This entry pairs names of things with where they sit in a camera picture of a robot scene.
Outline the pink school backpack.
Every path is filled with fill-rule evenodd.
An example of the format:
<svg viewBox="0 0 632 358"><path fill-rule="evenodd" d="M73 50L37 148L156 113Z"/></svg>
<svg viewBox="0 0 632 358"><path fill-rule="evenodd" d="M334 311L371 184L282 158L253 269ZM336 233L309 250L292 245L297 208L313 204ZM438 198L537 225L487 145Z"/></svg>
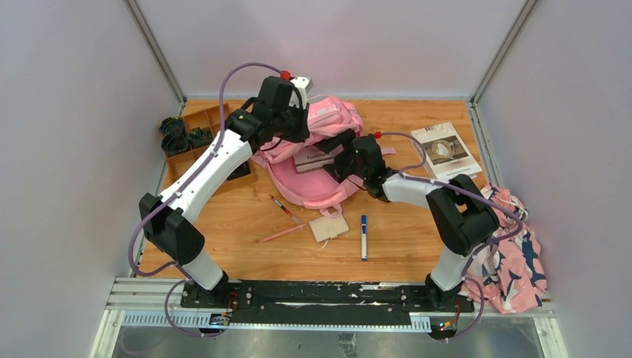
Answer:
<svg viewBox="0 0 632 358"><path fill-rule="evenodd" d="M330 95L319 95L309 104L307 125L309 138L293 143L273 138L251 157L268 171L283 198L292 204L309 210L319 210L325 217L336 218L342 214L341 203L359 191L360 178L351 176L337 182L324 169L299 173L294 155L316 143L332 139L345 130L359 135L364 123L354 104Z"/></svg>

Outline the white Decorate Furniture book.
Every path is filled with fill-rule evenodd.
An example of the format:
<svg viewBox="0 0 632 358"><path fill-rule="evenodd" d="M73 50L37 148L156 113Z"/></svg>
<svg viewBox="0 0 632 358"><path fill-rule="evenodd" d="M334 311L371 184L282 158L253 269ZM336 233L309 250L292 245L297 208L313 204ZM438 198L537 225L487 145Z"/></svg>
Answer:
<svg viewBox="0 0 632 358"><path fill-rule="evenodd" d="M318 170L326 164L333 163L338 153L337 149L326 153L315 146L305 147L294 154L294 166L300 174Z"/></svg>

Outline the white coffee cover book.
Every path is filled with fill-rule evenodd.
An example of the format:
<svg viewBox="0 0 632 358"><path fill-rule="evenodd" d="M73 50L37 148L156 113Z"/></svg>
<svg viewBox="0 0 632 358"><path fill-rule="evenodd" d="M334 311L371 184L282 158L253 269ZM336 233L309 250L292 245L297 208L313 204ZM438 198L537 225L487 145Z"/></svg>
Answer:
<svg viewBox="0 0 632 358"><path fill-rule="evenodd" d="M424 168L430 178L449 180L465 174L475 178L482 167L471 154L451 122L410 132L426 153Z"/></svg>

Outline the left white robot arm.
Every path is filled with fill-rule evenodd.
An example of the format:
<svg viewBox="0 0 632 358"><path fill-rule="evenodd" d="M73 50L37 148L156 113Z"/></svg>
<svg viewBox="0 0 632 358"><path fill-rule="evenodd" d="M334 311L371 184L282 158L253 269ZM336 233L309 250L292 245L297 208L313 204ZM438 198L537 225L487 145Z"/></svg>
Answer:
<svg viewBox="0 0 632 358"><path fill-rule="evenodd" d="M139 202L145 238L200 287L200 299L208 307L227 302L227 275L205 252L204 236L194 223L227 178L261 147L309 138L307 97L312 86L307 77L265 78L259 94L224 117L222 132L176 182Z"/></svg>

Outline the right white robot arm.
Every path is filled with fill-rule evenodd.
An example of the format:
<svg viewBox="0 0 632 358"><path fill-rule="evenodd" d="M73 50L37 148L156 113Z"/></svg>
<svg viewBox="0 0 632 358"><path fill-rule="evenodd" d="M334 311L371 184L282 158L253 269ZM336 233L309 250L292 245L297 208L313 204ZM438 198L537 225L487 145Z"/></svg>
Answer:
<svg viewBox="0 0 632 358"><path fill-rule="evenodd" d="M333 162L323 168L337 182L357 177L360 187L372 198L430 210L443 250L426 276L423 300L439 312L453 305L474 249L499 228L499 218L490 201L473 180L467 175L456 175L447 182L406 176L386 165L374 134L357 136L347 130L315 146L334 155Z"/></svg>

